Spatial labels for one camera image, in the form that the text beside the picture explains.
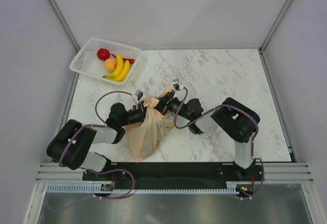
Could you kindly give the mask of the peach banana-print plastic bag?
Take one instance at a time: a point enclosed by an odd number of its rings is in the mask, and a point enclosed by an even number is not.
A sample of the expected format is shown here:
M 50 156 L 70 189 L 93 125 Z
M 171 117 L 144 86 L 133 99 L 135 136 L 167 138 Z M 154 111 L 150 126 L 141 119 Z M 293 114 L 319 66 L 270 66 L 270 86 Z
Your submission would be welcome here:
M 160 143 L 174 128 L 174 114 L 167 112 L 163 115 L 155 109 L 159 99 L 171 94 L 173 89 L 167 87 L 165 92 L 158 97 L 149 96 L 143 100 L 146 115 L 143 122 L 137 122 L 125 127 L 130 153 L 135 162 L 141 162 L 159 148 Z

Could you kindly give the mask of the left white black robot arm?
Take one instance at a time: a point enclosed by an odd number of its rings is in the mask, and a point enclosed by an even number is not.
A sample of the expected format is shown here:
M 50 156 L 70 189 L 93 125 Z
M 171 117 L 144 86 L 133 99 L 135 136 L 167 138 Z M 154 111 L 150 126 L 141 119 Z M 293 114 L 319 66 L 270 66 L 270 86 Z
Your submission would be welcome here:
M 115 103 L 111 106 L 104 125 L 83 125 L 77 120 L 70 119 L 50 142 L 46 154 L 60 166 L 71 170 L 78 168 L 91 170 L 100 180 L 107 180 L 112 173 L 112 168 L 107 165 L 109 159 L 91 152 L 91 145 L 119 143 L 125 136 L 125 127 L 143 122 L 145 114 L 143 102 L 128 111 L 122 103 Z

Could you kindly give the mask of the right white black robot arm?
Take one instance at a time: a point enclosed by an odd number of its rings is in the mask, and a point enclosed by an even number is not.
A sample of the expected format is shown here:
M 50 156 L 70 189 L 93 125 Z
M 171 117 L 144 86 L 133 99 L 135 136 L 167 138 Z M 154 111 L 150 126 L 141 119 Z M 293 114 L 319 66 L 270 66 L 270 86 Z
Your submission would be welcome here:
M 159 98 L 155 109 L 163 115 L 168 112 L 175 114 L 174 122 L 177 116 L 188 120 L 188 124 L 176 128 L 188 128 L 196 135 L 220 127 L 235 142 L 234 176 L 246 180 L 252 175 L 253 141 L 259 132 L 260 122 L 254 111 L 228 97 L 222 104 L 204 112 L 199 99 L 191 99 L 185 104 L 175 97 L 174 91 Z

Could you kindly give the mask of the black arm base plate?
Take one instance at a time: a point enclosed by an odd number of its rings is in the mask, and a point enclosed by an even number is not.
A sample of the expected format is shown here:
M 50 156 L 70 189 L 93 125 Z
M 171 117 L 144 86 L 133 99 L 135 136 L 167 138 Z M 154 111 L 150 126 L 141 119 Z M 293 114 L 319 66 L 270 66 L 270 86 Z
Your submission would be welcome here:
M 134 187 L 154 188 L 197 188 L 225 187 L 227 182 L 260 182 L 263 169 L 253 163 L 243 169 L 235 163 L 220 162 L 111 162 L 104 171 L 124 169 L 134 177 Z

